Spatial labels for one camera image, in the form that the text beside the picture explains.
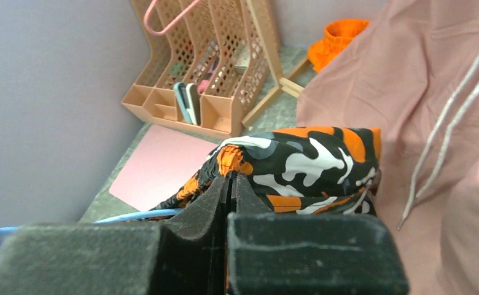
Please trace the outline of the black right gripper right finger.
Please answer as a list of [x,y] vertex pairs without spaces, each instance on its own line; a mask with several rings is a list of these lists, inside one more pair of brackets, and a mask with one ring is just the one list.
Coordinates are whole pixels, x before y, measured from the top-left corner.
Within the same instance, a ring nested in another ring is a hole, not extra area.
[[232,178],[227,218],[233,294],[408,294],[387,227],[367,214],[272,212],[246,176]]

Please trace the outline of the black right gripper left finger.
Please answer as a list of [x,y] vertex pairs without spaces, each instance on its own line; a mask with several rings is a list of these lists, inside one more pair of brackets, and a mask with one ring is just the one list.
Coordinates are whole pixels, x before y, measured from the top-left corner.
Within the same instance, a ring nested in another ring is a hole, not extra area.
[[0,294],[223,294],[228,180],[164,222],[39,224],[0,249]]

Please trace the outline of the orange camouflage shorts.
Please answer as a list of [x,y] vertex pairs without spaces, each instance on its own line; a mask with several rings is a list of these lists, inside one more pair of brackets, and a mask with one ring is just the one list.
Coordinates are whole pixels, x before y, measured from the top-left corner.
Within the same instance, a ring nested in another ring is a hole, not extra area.
[[276,213],[373,215],[380,157],[379,128],[290,127],[229,138],[157,208],[186,207],[234,172]]

